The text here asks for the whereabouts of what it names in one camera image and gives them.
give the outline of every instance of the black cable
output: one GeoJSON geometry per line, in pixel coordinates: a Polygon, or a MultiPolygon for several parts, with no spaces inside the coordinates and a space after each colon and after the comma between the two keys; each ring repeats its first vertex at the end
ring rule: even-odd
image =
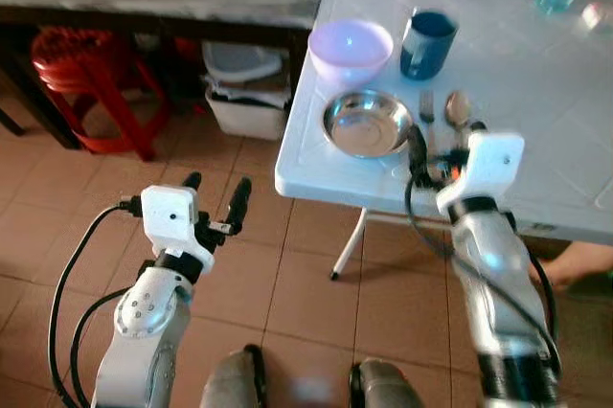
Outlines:
{"type": "Polygon", "coordinates": [[[417,222],[415,221],[415,215],[413,214],[413,208],[411,206],[411,194],[413,192],[413,185],[416,180],[416,175],[420,173],[424,173],[424,171],[422,170],[421,172],[418,171],[417,173],[411,174],[411,178],[409,179],[409,182],[407,183],[406,189],[404,191],[404,206],[406,208],[407,214],[409,215],[409,221],[411,225],[413,226],[413,228],[415,229],[415,231],[418,233],[420,238],[426,243],[426,245],[428,245],[430,249],[432,249],[434,253],[438,254],[439,256],[442,256],[445,259],[453,259],[454,263],[457,266],[459,266],[464,272],[466,272],[473,279],[484,283],[488,288],[490,288],[494,293],[496,293],[496,295],[498,295],[505,303],[511,306],[515,310],[515,312],[517,312],[520,315],[522,319],[524,319],[530,326],[536,329],[541,339],[545,342],[545,345],[547,346],[547,350],[550,356],[550,365],[551,365],[552,371],[554,372],[556,377],[560,377],[562,366],[561,366],[561,361],[559,358],[559,353],[557,352],[556,343],[552,339],[552,336],[547,332],[547,330],[543,328],[536,319],[534,319],[534,317],[530,314],[530,312],[528,312],[522,305],[520,305],[502,287],[498,286],[488,277],[484,276],[481,272],[475,269],[472,265],[462,260],[461,258],[457,257],[455,253],[453,252],[448,253],[446,250],[440,247],[437,242],[435,242],[430,237],[428,237],[419,228],[419,226],[417,225],[417,222]]]}
{"type": "Polygon", "coordinates": [[[92,235],[94,234],[94,231],[96,231],[96,228],[101,223],[101,221],[108,214],[110,214],[111,212],[115,212],[116,210],[119,210],[119,209],[120,207],[118,205],[115,205],[113,207],[109,207],[108,209],[100,213],[98,216],[96,216],[94,221],[92,221],[92,224],[90,224],[89,228],[87,228],[87,231],[85,232],[83,238],[80,240],[79,245],[75,249],[75,252],[73,253],[72,257],[66,263],[66,267],[64,267],[64,270],[62,271],[61,276],[59,277],[59,281],[57,282],[56,293],[54,295],[54,301],[51,307],[51,316],[49,318],[49,335],[47,339],[47,362],[49,364],[49,371],[51,372],[51,379],[54,382],[54,387],[56,388],[56,392],[61,398],[61,401],[64,403],[64,405],[66,405],[68,408],[79,408],[79,407],[75,403],[75,401],[72,399],[72,397],[70,397],[70,394],[66,390],[66,387],[64,386],[61,380],[59,369],[57,368],[56,335],[57,335],[57,316],[59,315],[59,302],[61,301],[61,295],[64,292],[64,287],[66,285],[66,281],[68,280],[68,276],[70,275],[70,271],[72,271],[73,267],[75,266],[75,263],[79,259],[79,256],[81,252],[83,251],[83,248],[85,248],[87,241],[92,237],[92,235]]]}
{"type": "Polygon", "coordinates": [[[80,336],[83,333],[83,329],[85,328],[85,324],[87,324],[87,320],[89,317],[98,309],[100,306],[108,303],[111,300],[114,300],[117,297],[123,296],[129,288],[122,288],[121,290],[114,291],[106,296],[101,297],[96,303],[91,305],[84,313],[81,315],[77,326],[75,327],[75,334],[73,335],[73,342],[70,346],[70,376],[73,381],[73,387],[75,388],[75,394],[79,399],[79,403],[82,407],[89,408],[90,403],[83,391],[83,387],[80,384],[79,377],[79,344],[80,344],[80,336]]]}
{"type": "Polygon", "coordinates": [[[557,341],[557,337],[559,335],[559,327],[554,290],[552,289],[552,284],[549,282],[549,278],[547,277],[545,269],[543,269],[540,261],[532,253],[528,252],[528,255],[530,256],[530,262],[533,264],[534,269],[538,274],[540,284],[543,285],[543,290],[545,290],[545,301],[547,302],[547,328],[549,329],[549,334],[551,334],[552,339],[555,342],[557,341]]]}

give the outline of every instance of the blue mug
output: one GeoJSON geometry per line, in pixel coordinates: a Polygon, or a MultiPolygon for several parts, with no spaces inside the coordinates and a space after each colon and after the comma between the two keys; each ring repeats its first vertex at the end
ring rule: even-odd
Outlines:
{"type": "Polygon", "coordinates": [[[444,13],[420,11],[413,15],[402,42],[402,74],[414,80],[430,79],[438,75],[456,32],[458,26],[444,13]]]}

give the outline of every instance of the tiled floor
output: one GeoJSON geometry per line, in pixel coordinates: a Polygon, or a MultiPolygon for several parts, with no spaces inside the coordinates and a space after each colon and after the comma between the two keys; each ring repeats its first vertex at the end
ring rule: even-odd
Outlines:
{"type": "MultiPolygon", "coordinates": [[[[214,364],[262,344],[271,408],[347,406],[354,360],[386,357],[426,406],[470,407],[479,397],[461,287],[407,228],[370,223],[341,279],[328,279],[356,209],[278,196],[279,145],[223,135],[211,117],[175,118],[157,162],[58,147],[14,102],[0,99],[30,133],[0,128],[0,405],[58,407],[46,366],[53,285],[92,215],[151,183],[177,184],[200,170],[202,210],[223,215],[243,174],[253,179],[244,231],[200,279],[179,353],[172,407],[197,406],[214,364]]],[[[150,244],[140,223],[113,215],[91,239],[69,282],[58,330],[59,364],[84,309],[133,283],[150,244]]],[[[92,320],[80,352],[92,391],[112,333],[113,307],[92,320]]],[[[560,299],[560,347],[570,406],[613,404],[613,305],[560,299]]]]}

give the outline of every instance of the stainless steel bowl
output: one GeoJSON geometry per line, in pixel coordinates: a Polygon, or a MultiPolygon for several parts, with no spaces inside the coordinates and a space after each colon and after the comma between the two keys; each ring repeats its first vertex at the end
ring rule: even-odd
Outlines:
{"type": "Polygon", "coordinates": [[[323,126],[328,139],[356,157],[380,157],[404,147],[413,119],[402,102],[391,95],[362,90],[328,103],[323,126]]]}

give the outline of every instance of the white plastic box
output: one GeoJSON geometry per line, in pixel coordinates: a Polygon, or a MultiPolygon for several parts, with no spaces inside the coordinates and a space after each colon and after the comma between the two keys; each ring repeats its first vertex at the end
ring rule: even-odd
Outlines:
{"type": "Polygon", "coordinates": [[[211,87],[206,90],[207,103],[213,109],[219,127],[229,135],[280,140],[284,136],[287,114],[273,106],[260,106],[214,100],[211,87]]]}

